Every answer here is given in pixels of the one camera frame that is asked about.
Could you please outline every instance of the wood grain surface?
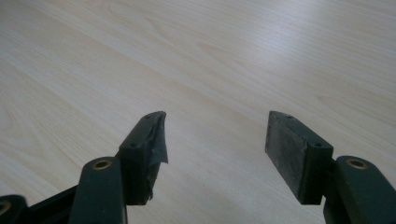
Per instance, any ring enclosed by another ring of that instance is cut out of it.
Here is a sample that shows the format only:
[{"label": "wood grain surface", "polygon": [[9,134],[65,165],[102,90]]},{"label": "wood grain surface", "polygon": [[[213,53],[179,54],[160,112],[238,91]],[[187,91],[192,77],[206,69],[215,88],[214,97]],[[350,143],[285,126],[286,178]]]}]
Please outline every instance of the wood grain surface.
[{"label": "wood grain surface", "polygon": [[324,223],[264,153],[268,113],[396,187],[396,2],[0,1],[0,195],[76,185],[158,110],[169,164],[130,223]]}]

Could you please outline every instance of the black plastic part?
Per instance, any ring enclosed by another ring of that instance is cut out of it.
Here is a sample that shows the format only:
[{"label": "black plastic part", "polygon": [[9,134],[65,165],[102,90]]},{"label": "black plastic part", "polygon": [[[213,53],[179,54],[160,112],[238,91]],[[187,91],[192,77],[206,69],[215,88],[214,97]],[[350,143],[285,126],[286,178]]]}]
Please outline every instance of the black plastic part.
[{"label": "black plastic part", "polygon": [[127,223],[120,161],[103,157],[84,165],[69,224]]},{"label": "black plastic part", "polygon": [[65,224],[76,195],[77,186],[56,194],[29,208],[30,219],[33,223]]},{"label": "black plastic part", "polygon": [[145,205],[152,198],[161,162],[168,162],[165,144],[165,112],[143,117],[120,145],[125,199],[128,205]]},{"label": "black plastic part", "polygon": [[396,223],[396,191],[375,165],[339,157],[334,181],[351,223]]},{"label": "black plastic part", "polygon": [[26,200],[21,195],[0,197],[0,223],[22,224],[27,215]]},{"label": "black plastic part", "polygon": [[270,111],[265,152],[301,204],[320,204],[332,146],[296,118]]}]

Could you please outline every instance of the light wooden table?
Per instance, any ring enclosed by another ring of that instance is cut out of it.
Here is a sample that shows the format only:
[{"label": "light wooden table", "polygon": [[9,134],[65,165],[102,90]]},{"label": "light wooden table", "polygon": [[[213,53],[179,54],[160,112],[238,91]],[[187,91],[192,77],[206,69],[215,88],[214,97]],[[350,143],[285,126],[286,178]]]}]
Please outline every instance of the light wooden table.
[{"label": "light wooden table", "polygon": [[0,1],[0,195],[76,185],[157,110],[169,164],[131,223],[324,223],[264,153],[268,112],[395,187],[396,2]]}]

